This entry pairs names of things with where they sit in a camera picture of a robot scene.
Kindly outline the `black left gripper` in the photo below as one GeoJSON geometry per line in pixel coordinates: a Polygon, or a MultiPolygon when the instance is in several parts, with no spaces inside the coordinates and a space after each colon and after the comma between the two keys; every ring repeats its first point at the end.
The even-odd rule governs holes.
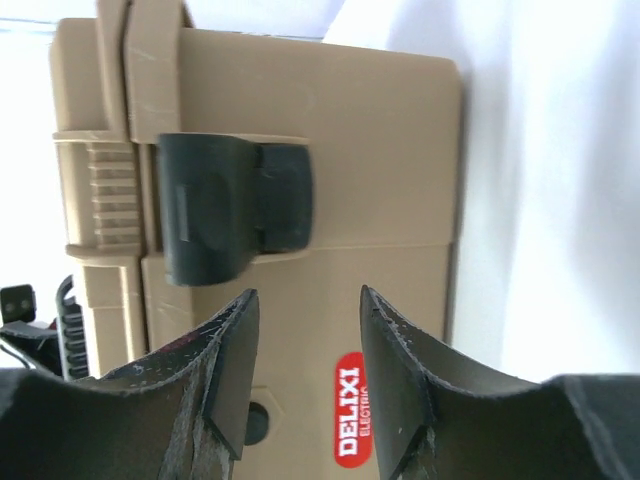
{"type": "Polygon", "coordinates": [[[30,284],[1,289],[1,351],[24,367],[60,374],[58,335],[39,327],[35,292],[30,284]]]}

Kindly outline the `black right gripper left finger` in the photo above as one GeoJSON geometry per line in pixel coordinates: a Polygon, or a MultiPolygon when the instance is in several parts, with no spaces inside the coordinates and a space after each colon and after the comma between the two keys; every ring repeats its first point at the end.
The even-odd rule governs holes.
{"type": "Polygon", "coordinates": [[[248,289],[101,378],[1,373],[5,479],[228,479],[245,444],[259,339],[248,289]]]}

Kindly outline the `tan plastic tool box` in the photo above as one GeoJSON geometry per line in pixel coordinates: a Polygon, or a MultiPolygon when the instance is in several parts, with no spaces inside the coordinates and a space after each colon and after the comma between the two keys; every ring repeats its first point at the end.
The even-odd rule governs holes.
{"type": "Polygon", "coordinates": [[[101,1],[50,50],[88,370],[259,295],[259,432],[238,479],[374,479],[359,304],[437,337],[457,240],[463,84],[449,59],[194,27],[101,1]]]}

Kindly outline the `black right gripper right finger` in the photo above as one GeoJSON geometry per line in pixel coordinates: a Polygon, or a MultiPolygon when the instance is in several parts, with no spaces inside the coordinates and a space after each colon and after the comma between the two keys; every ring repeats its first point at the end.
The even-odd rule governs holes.
{"type": "Polygon", "coordinates": [[[384,479],[635,479],[639,379],[532,383],[421,330],[364,287],[360,330],[384,479]]]}

